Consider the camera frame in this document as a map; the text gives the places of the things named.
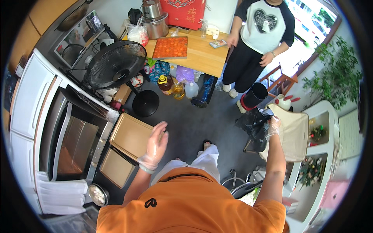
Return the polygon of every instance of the person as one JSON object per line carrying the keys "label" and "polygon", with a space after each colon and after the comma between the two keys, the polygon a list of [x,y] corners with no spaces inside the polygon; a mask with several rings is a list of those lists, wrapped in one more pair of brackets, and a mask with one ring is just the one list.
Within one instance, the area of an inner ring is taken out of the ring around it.
{"label": "person", "polygon": [[97,232],[282,232],[286,165],[280,124],[276,117],[270,120],[266,175],[253,207],[234,199],[220,184],[219,152],[210,142],[204,144],[191,165],[180,160],[167,163],[149,187],[151,174],[162,159],[169,138],[168,132],[161,137],[167,123],[157,124],[148,139],[146,154],[138,158],[141,169],[123,204],[100,209]]}
{"label": "person", "polygon": [[224,70],[223,90],[232,98],[247,91],[264,67],[293,44],[294,26],[294,16],[282,0],[243,0],[227,39],[228,47],[235,48]]}

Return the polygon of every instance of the white shoe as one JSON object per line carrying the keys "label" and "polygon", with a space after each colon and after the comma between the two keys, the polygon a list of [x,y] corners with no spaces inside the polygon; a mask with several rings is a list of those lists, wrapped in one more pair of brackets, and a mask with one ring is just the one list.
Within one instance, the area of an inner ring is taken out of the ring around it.
{"label": "white shoe", "polygon": [[242,114],[245,114],[245,113],[247,112],[247,110],[244,109],[244,108],[242,107],[242,105],[241,105],[241,101],[240,101],[240,100],[237,100],[236,104],[237,104],[237,106],[238,106],[238,108],[239,108],[239,111],[240,111]]}
{"label": "white shoe", "polygon": [[231,90],[231,85],[223,85],[223,91],[229,92]]}
{"label": "white shoe", "polygon": [[236,92],[236,90],[233,88],[230,92],[229,92],[229,95],[232,97],[232,98],[236,98],[238,96],[238,92]]}

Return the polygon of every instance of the heart graphic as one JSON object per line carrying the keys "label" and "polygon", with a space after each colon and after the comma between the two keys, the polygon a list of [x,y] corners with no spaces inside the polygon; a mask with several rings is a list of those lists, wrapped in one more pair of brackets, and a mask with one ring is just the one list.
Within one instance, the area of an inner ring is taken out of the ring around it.
{"label": "heart graphic", "polygon": [[274,15],[266,15],[261,9],[255,11],[254,21],[260,33],[268,33],[277,25],[277,17]]}

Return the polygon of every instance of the wall shelf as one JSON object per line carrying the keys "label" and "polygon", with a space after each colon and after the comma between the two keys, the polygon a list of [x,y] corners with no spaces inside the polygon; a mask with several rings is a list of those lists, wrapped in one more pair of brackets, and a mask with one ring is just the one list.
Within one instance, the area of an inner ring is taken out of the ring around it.
{"label": "wall shelf", "polygon": [[338,114],[328,101],[320,101],[303,112],[307,113],[310,119],[315,119],[315,122],[310,125],[310,129],[318,125],[323,125],[327,129],[325,139],[321,139],[319,145],[307,148],[307,156],[313,158],[322,157],[324,161],[326,160],[326,165],[320,184],[317,183],[313,186],[303,186],[301,188],[301,185],[296,184],[301,162],[294,163],[289,182],[283,188],[283,196],[299,201],[295,212],[286,215],[290,233],[298,233],[306,230],[319,208],[326,184],[330,178],[334,141],[339,131]]}

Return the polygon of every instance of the beige cloth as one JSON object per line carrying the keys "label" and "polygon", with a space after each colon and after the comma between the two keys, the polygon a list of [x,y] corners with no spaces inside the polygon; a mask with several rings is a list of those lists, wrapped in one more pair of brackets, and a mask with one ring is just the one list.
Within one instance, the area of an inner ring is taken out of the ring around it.
{"label": "beige cloth", "polygon": [[[275,116],[281,120],[280,141],[287,162],[303,161],[308,144],[307,113],[292,113],[277,104],[268,104]],[[269,143],[259,155],[267,161]]]}

